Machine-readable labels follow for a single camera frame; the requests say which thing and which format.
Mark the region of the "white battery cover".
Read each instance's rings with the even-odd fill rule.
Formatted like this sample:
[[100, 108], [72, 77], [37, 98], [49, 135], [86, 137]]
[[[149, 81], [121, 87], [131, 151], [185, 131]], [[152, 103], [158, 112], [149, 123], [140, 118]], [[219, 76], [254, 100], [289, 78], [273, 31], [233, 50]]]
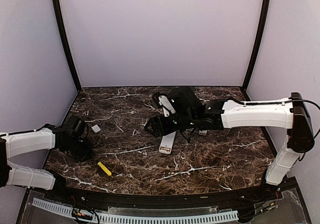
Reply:
[[93, 130], [95, 133], [98, 133], [98, 132], [101, 131], [101, 128], [99, 127], [99, 125], [94, 125], [94, 126], [92, 126], [91, 128], [92, 128], [92, 130]]

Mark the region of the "large white remote control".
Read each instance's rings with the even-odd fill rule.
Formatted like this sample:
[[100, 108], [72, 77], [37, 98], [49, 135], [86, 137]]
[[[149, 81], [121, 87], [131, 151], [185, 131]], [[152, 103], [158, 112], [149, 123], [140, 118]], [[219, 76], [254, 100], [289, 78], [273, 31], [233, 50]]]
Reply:
[[158, 151], [162, 154], [170, 155], [173, 149], [175, 137], [176, 132], [163, 136]]

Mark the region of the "yellow handled screwdriver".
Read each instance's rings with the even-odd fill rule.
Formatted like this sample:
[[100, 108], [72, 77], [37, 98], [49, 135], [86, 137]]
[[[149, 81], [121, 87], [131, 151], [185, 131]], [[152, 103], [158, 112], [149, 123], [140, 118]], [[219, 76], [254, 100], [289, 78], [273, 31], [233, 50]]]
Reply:
[[97, 165], [108, 175], [111, 176], [112, 172], [102, 163], [98, 162]]

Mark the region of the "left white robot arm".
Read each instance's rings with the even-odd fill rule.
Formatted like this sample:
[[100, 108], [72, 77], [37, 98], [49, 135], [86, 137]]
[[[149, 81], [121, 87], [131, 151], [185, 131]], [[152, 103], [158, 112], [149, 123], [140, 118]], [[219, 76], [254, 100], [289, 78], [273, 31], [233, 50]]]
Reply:
[[0, 186], [20, 186], [50, 190], [60, 202], [67, 202], [70, 190], [65, 179], [54, 171], [14, 164], [9, 159], [38, 150], [58, 149], [75, 162], [92, 158], [94, 146], [88, 139], [89, 126], [81, 118], [70, 116], [66, 123], [45, 124], [39, 129], [0, 134]]

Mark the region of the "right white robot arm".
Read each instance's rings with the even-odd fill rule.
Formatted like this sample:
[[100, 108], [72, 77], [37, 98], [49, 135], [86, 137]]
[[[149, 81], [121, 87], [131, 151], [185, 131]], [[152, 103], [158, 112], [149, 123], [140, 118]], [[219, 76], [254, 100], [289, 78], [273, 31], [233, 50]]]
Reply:
[[306, 107], [307, 100], [298, 92], [289, 98], [268, 101], [239, 101], [232, 97], [207, 103], [188, 86], [169, 94], [156, 92], [153, 101], [163, 114], [150, 118], [144, 129], [154, 137], [164, 137], [185, 130], [224, 130], [235, 127], [276, 127], [287, 131], [283, 147], [265, 173], [264, 183], [255, 197], [266, 201], [275, 192], [287, 172], [315, 145], [315, 133]]

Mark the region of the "small white remote control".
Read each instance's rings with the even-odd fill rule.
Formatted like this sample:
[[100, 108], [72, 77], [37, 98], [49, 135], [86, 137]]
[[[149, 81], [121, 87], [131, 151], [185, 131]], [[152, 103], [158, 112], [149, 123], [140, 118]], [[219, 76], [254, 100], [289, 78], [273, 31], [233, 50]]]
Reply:
[[199, 130], [199, 135], [202, 135], [202, 136], [206, 136], [208, 131], [207, 130]]

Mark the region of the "black front rail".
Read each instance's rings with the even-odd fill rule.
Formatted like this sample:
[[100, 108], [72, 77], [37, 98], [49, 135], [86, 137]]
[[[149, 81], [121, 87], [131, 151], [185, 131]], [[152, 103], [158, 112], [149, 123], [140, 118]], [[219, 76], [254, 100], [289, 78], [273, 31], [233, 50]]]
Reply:
[[102, 210], [111, 207], [174, 209], [217, 206], [219, 208], [244, 208], [277, 199], [280, 196], [279, 188], [267, 186], [217, 193], [167, 196], [111, 194], [64, 187], [60, 190], [47, 191], [44, 195], [50, 200]]

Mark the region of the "left black frame post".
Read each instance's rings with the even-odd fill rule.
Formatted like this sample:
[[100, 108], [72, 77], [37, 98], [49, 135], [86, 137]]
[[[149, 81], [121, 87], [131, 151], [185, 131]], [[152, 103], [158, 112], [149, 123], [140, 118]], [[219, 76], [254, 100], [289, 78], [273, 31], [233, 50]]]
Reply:
[[68, 68], [70, 70], [70, 74], [71, 74], [73, 83], [75, 85], [75, 88], [76, 88], [77, 92], [80, 92], [82, 90], [82, 87], [81, 87], [79, 76], [76, 71], [76, 66], [74, 64], [72, 52], [70, 49], [70, 45], [69, 45], [69, 41], [68, 41], [68, 37], [67, 37], [67, 33], [66, 33], [66, 28], [64, 25], [60, 0], [52, 0], [52, 2], [53, 2], [52, 4], [53, 4], [53, 9], [54, 9], [54, 14], [56, 17], [55, 19], [56, 19], [56, 23], [57, 23], [57, 27], [58, 27], [58, 31], [59, 31], [59, 36], [60, 36], [60, 40], [62, 43], [64, 54], [66, 57], [66, 61], [68, 64]]

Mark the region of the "black frame post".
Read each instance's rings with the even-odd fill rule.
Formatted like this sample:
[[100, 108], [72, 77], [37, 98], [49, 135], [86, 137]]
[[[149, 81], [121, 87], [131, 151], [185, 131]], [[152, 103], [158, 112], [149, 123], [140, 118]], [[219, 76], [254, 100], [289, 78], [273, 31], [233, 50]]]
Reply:
[[80, 92], [82, 90], [82, 87], [81, 87], [79, 76], [76, 71], [76, 66], [74, 64], [72, 52], [70, 49], [70, 45], [69, 45], [69, 41], [68, 41], [68, 37], [67, 37], [67, 33], [66, 33], [66, 28], [64, 25], [60, 0], [52, 0], [52, 2], [53, 2], [52, 4], [53, 4], [53, 9], [54, 9], [54, 14], [56, 17], [55, 19], [56, 19], [56, 23], [57, 23], [57, 27], [58, 27], [58, 31], [59, 31], [59, 36], [60, 36], [60, 40], [62, 43], [64, 54], [66, 57], [66, 61], [68, 64], [68, 68], [70, 70], [70, 74], [71, 74], [73, 83], [75, 85], [75, 88], [76, 88], [77, 92]]
[[262, 42], [262, 38], [263, 38], [263, 32], [265, 29], [265, 24], [266, 24], [266, 20], [267, 20], [267, 15], [268, 15], [268, 9], [269, 9], [269, 3], [270, 0], [262, 0], [262, 5], [261, 5], [261, 10], [260, 10], [260, 18], [258, 21], [258, 26], [257, 26], [257, 31], [256, 31], [256, 35], [255, 35], [255, 41], [253, 44], [253, 49], [251, 52], [251, 56], [250, 56], [250, 60], [249, 60], [249, 64], [247, 67], [247, 71], [244, 77], [244, 81], [242, 83], [242, 89], [244, 91], [247, 91], [253, 72], [254, 72], [254, 68], [255, 68], [255, 64], [258, 58], [258, 54], [259, 54], [259, 50], [260, 50], [260, 46], [261, 46], [261, 42]]

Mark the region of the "right black frame post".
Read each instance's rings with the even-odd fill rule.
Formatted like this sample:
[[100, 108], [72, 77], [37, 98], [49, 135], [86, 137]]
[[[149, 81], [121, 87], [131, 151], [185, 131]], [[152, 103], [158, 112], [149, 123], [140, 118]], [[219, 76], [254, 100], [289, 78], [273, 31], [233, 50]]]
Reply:
[[260, 18], [258, 21], [258, 26], [257, 26], [257, 31], [256, 31], [256, 35], [255, 35], [255, 41], [253, 44], [253, 49], [251, 52], [251, 56], [250, 56], [250, 60], [249, 60], [249, 64], [247, 67], [247, 71], [244, 77], [244, 81], [242, 83], [242, 89], [244, 91], [247, 91], [253, 72], [254, 72], [254, 68], [255, 68], [255, 64], [258, 58], [258, 54], [259, 54], [259, 50], [260, 50], [260, 46], [261, 46], [261, 42], [262, 42], [262, 38], [263, 38], [263, 32], [265, 29], [265, 24], [266, 24], [266, 20], [267, 20], [267, 15], [268, 15], [268, 9], [269, 9], [269, 3], [270, 0], [262, 0], [262, 5], [261, 5], [261, 10], [260, 10]]

